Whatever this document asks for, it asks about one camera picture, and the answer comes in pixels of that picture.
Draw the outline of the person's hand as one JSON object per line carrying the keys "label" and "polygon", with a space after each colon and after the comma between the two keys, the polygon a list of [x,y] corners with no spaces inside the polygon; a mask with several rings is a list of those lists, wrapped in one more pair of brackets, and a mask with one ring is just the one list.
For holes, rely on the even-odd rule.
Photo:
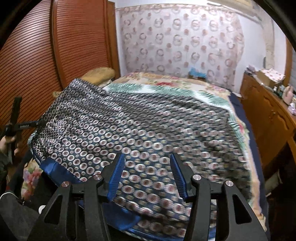
{"label": "person's hand", "polygon": [[4,136],[2,137],[1,139],[1,142],[0,142],[0,153],[1,153],[1,156],[7,156],[8,155],[8,145],[11,144],[11,143],[15,143],[16,144],[16,148],[14,150],[14,154],[18,154],[20,152],[20,138],[17,137],[17,136],[13,136],[13,137],[7,137],[7,136]]}

